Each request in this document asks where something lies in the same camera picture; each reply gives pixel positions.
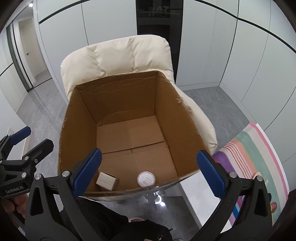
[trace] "beige leather cushion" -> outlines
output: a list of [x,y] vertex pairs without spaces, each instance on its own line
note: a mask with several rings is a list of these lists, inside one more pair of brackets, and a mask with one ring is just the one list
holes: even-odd
[[61,64],[68,99],[76,85],[111,75],[152,70],[161,71],[177,90],[213,154],[217,147],[215,129],[199,106],[175,85],[170,46],[164,38],[137,35],[93,44],[69,54]]

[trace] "open cardboard box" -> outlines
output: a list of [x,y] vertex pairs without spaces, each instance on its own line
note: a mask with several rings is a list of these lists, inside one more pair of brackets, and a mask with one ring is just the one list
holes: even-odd
[[[159,71],[122,74],[77,85],[65,115],[59,144],[59,173],[97,147],[102,163],[85,196],[136,194],[137,176],[156,177],[155,187],[176,183],[198,167],[206,149],[172,84]],[[99,172],[118,178],[114,191],[96,184]]]

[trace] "human hand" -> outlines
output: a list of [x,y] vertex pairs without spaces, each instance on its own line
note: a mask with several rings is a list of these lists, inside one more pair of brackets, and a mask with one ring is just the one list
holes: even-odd
[[28,196],[23,194],[10,200],[3,199],[1,200],[1,204],[6,213],[12,213],[14,210],[17,210],[25,218],[27,201]]

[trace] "purple stripe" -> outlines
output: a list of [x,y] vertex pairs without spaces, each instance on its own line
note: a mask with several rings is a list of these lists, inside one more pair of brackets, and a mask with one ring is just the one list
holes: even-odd
[[229,172],[235,172],[233,166],[231,165],[227,155],[222,152],[222,151],[217,151],[216,153],[213,154],[213,158],[217,163],[220,163],[224,169],[229,173]]

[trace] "green stripe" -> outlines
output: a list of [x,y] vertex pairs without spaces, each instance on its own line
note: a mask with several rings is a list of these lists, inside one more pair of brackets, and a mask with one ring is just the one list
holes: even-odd
[[269,169],[261,156],[260,151],[254,144],[253,140],[249,136],[248,133],[242,131],[239,133],[236,137],[236,140],[242,143],[244,148],[246,149],[246,152],[248,153],[250,159],[252,160],[255,168],[257,169],[258,172],[261,173],[262,176],[264,176],[265,179],[268,180],[268,183],[266,185],[267,191],[271,193],[271,202],[276,202],[277,204],[277,209],[276,211],[272,214],[274,222],[277,220],[281,213],[281,207],[279,203],[279,197],[277,194],[276,186],[274,184],[274,181],[272,179],[272,176],[269,172]]

